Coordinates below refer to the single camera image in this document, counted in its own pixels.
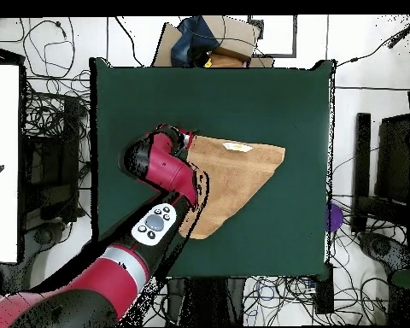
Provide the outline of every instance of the green table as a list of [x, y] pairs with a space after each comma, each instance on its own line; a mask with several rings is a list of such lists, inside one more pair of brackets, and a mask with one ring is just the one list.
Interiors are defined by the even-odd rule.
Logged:
[[121, 148], [168, 123], [286, 148], [245, 207], [211, 237], [186, 244], [170, 276], [325, 273], [332, 69], [330, 61], [314, 70], [115, 68], [96, 59], [100, 235], [154, 193], [120, 172]]

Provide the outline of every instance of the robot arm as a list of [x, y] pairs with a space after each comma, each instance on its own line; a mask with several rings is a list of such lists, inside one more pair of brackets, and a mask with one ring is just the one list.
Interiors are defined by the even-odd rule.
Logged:
[[0, 296], [0, 327], [114, 326], [164, 259], [168, 244], [197, 203], [196, 178], [176, 157], [192, 134], [167, 125], [128, 145], [121, 170], [161, 194], [123, 221], [108, 247], [69, 284], [47, 293]]

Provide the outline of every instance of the purple ball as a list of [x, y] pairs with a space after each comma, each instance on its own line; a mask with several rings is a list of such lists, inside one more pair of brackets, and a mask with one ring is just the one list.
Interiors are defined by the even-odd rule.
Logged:
[[328, 205], [326, 205], [326, 222], [325, 228], [326, 231], [334, 232], [340, 228], [343, 224], [343, 212], [342, 210], [336, 205], [331, 203], [331, 229], [328, 227]]

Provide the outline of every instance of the black cable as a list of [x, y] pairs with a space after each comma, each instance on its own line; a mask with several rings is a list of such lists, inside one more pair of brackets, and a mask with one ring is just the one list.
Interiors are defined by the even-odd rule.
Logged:
[[131, 35], [130, 35], [129, 32], [125, 29], [125, 27], [123, 26], [123, 24], [121, 24], [121, 22], [119, 21], [118, 16], [115, 16], [115, 19], [116, 19], [117, 22], [119, 23], [121, 29], [123, 29], [123, 32], [125, 32], [126, 35], [127, 35], [127, 37], [131, 40], [133, 59], [135, 59], [135, 61], [140, 65], [140, 67], [144, 67], [144, 65], [143, 65], [143, 64], [137, 59], [137, 57], [135, 56], [135, 44], [134, 44], [134, 42], [133, 42], [133, 39], [132, 39]]
[[[373, 152], [373, 151], [375, 151], [375, 150], [377, 150], [377, 149], [379, 149], [379, 147], [376, 147], [375, 149], [371, 149], [369, 152]], [[342, 162], [341, 164], [339, 164], [339, 165], [337, 165], [336, 167], [334, 167], [334, 169], [332, 170], [332, 174], [334, 175], [334, 172], [335, 172], [341, 165], [344, 165], [345, 163], [352, 161], [355, 157], [356, 157], [356, 155], [353, 156], [353, 157], [351, 157], [349, 160], [346, 160], [345, 162]]]
[[372, 278], [367, 279], [367, 280], [361, 285], [361, 288], [360, 288], [360, 299], [361, 299], [361, 306], [362, 306], [362, 309], [363, 309], [363, 313], [365, 314], [366, 318], [369, 320], [369, 323], [370, 323], [371, 325], [376, 325], [377, 323], [372, 322], [372, 320], [371, 320], [371, 319], [369, 318], [369, 316], [367, 315], [366, 306], [365, 306], [365, 300], [364, 300], [364, 297], [363, 297], [363, 289], [365, 288], [365, 285], [366, 285], [367, 283], [369, 283], [369, 282], [372, 282], [373, 280], [377, 280], [377, 281], [379, 281], [379, 282], [383, 282], [383, 283], [385, 283], [387, 286], [389, 286], [389, 283], [387, 283], [384, 279], [377, 278], [377, 277], [372, 277]]
[[25, 33], [24, 25], [23, 25], [23, 20], [21, 18], [19, 19], [20, 19], [21, 29], [23, 31], [23, 35], [21, 35], [21, 38], [18, 40], [0, 40], [0, 43], [19, 43], [21, 40], [23, 40], [26, 33]]
[[406, 29], [402, 29], [401, 31], [397, 32], [395, 35], [392, 35], [390, 38], [387, 38], [386, 40], [384, 40], [372, 53], [370, 53], [366, 56], [356, 56], [355, 58], [352, 58], [352, 59], [349, 59], [348, 61], [344, 61], [343, 63], [340, 63], [339, 65], [337, 65], [337, 67], [341, 67], [344, 64], [357, 62], [357, 61], [360, 61], [361, 59], [365, 59], [365, 58], [368, 58], [370, 56], [373, 56], [375, 53], [377, 53], [377, 51], [379, 51], [381, 49], [381, 47], [383, 45], [388, 43], [391, 39], [395, 38], [399, 34], [403, 33], [405, 30]]
[[[72, 23], [72, 21], [71, 21], [71, 19], [70, 19], [69, 17], [68, 17], [68, 22], [70, 23], [70, 28], [71, 28], [71, 33], [72, 33], [72, 41], [70, 42], [70, 41], [64, 40], [63, 42], [55, 42], [55, 43], [46, 44], [46, 46], [52, 45], [52, 44], [70, 44], [70, 45], [72, 46], [73, 55], [72, 55], [71, 63], [70, 63], [70, 65], [69, 65], [69, 67], [63, 67], [63, 66], [60, 66], [60, 65], [58, 65], [58, 64], [49, 62], [49, 61], [47, 61], [47, 59], [43, 58], [43, 57], [41, 56], [41, 54], [39, 53], [39, 50], [38, 50], [38, 48], [36, 47], [35, 43], [32, 41], [32, 37], [31, 37], [32, 32], [33, 32], [36, 28], [38, 28], [39, 26], [41, 26], [41, 25], [43, 25], [43, 24], [49, 23], [49, 24], [53, 24], [54, 26], [59, 27], [59, 28], [61, 29], [61, 31], [62, 31], [62, 35], [64, 36], [64, 39], [67, 39], [67, 34], [65, 33], [64, 29], [62, 28], [61, 23], [60, 23], [59, 21], [54, 22], [54, 21], [52, 21], [52, 20], [43, 20], [43, 21], [39, 22], [36, 26], [32, 27], [31, 18], [29, 18], [29, 27], [30, 27], [30, 29], [29, 29], [29, 32], [27, 32], [27, 35], [23, 38], [23, 50], [24, 50], [24, 53], [25, 53], [25, 56], [26, 56], [26, 59], [27, 59], [27, 63], [28, 63], [28, 65], [29, 65], [29, 68], [30, 68], [31, 72], [33, 73], [33, 75], [35, 75], [35, 76], [37, 76], [37, 77], [43, 77], [43, 78], [46, 78], [46, 77], [47, 77], [47, 78], [52, 78], [52, 79], [60, 79], [60, 78], [65, 78], [65, 77], [67, 77], [67, 75], [70, 73], [71, 68], [73, 67], [73, 64], [74, 64], [74, 57], [75, 57], [76, 49], [75, 49], [75, 46], [74, 46], [74, 29], [73, 29], [73, 23]], [[31, 64], [31, 61], [30, 61], [30, 57], [27, 55], [27, 50], [26, 50], [26, 41], [27, 41], [27, 38], [29, 38], [29, 40], [31, 41], [31, 44], [32, 44], [33, 48], [36, 50], [36, 52], [38, 53], [39, 58], [40, 58], [41, 61], [44, 63], [45, 69], [46, 69], [46, 75], [38, 74], [38, 73], [35, 73], [35, 72], [33, 71], [33, 69], [32, 69], [32, 64]], [[47, 65], [48, 65], [48, 64], [49, 64], [49, 65], [52, 65], [52, 66], [55, 66], [55, 67], [64, 68], [64, 69], [66, 69], [66, 72], [65, 72], [61, 77], [51, 77], [51, 76], [49, 76], [48, 71], [47, 71]]]

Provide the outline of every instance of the brown cloth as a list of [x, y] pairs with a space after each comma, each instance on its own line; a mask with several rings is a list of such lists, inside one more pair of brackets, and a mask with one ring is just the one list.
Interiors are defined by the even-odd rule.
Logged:
[[[248, 152], [226, 149], [224, 143], [243, 144], [252, 147]], [[197, 136], [193, 140], [187, 161], [209, 179], [209, 189], [198, 182], [202, 193], [199, 204], [208, 194], [207, 203], [190, 237], [204, 239], [219, 229], [273, 176], [284, 160], [285, 149], [259, 143], [239, 143], [224, 139]], [[191, 210], [179, 228], [186, 237], [196, 219], [198, 209]]]

